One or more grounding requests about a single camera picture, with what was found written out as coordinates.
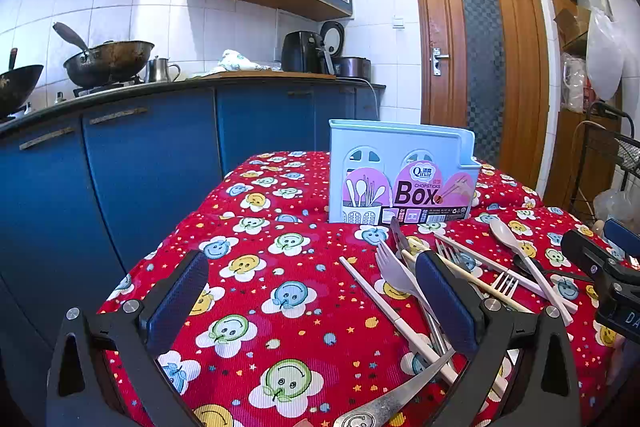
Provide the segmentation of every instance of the table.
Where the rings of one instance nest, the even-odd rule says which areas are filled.
[[[100,310],[143,298],[187,251],[205,252],[209,283],[159,362],[208,427],[291,427],[303,418],[329,427],[425,365],[337,260],[345,256],[416,331],[428,331],[417,301],[380,277],[374,251],[380,237],[388,238],[386,227],[326,222],[328,169],[327,153],[252,156],[129,273]],[[568,331],[586,424],[604,398],[616,334],[594,321],[597,295],[571,279],[577,268],[559,245],[564,232],[578,230],[608,247],[575,217],[541,204],[533,190],[483,165],[468,219],[404,225],[403,232],[431,245],[446,234],[510,266],[511,254],[489,234],[490,216],[499,215],[532,257],[566,272],[552,281],[578,304]],[[481,265],[474,273],[486,282],[497,276]],[[546,305],[521,287],[514,299],[534,312]],[[110,353],[110,362],[132,418],[151,425],[117,354]],[[455,355],[454,363],[460,370],[465,359]],[[505,357],[500,372],[508,378],[511,369]],[[389,425],[422,425],[445,391],[439,381],[430,383]],[[476,425],[488,423],[496,400],[490,393]]]

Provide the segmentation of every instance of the metal pitcher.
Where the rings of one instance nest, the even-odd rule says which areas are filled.
[[[178,76],[180,76],[180,66],[178,64],[167,64],[168,58],[152,58],[146,63],[145,82],[147,84],[152,82],[173,82]],[[169,77],[169,68],[178,68],[178,74],[173,78]]]

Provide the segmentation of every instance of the wok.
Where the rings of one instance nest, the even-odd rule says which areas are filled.
[[[25,66],[14,70],[16,48],[11,50],[9,71],[0,74],[0,118],[16,112],[36,87],[44,66]]]
[[[145,67],[154,47],[145,41],[107,41],[89,49],[69,26],[56,22],[53,29],[66,42],[82,49],[63,66],[71,81],[86,89],[129,80]]]

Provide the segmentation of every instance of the countertop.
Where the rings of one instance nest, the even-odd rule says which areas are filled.
[[[232,84],[339,84],[341,86],[367,87],[362,80],[336,78],[332,74],[290,73],[288,71],[225,71],[208,74],[180,82],[155,82],[136,86],[119,87],[95,94],[88,94],[73,100],[57,103],[25,116],[0,124],[0,138],[9,136],[25,127],[41,123],[52,118],[65,116],[77,110],[87,109],[103,103],[119,102],[136,96],[145,96],[159,92],[198,89],[203,87],[228,86]],[[383,90],[383,84],[372,84],[376,90]]]

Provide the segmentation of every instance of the light blue plastic box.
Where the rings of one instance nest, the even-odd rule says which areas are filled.
[[[385,173],[393,190],[405,165],[430,160],[444,180],[466,172],[478,181],[480,164],[473,159],[475,135],[455,127],[367,120],[329,120],[331,154],[329,222],[342,223],[342,186],[347,174],[361,167]],[[468,215],[471,201],[466,210]]]

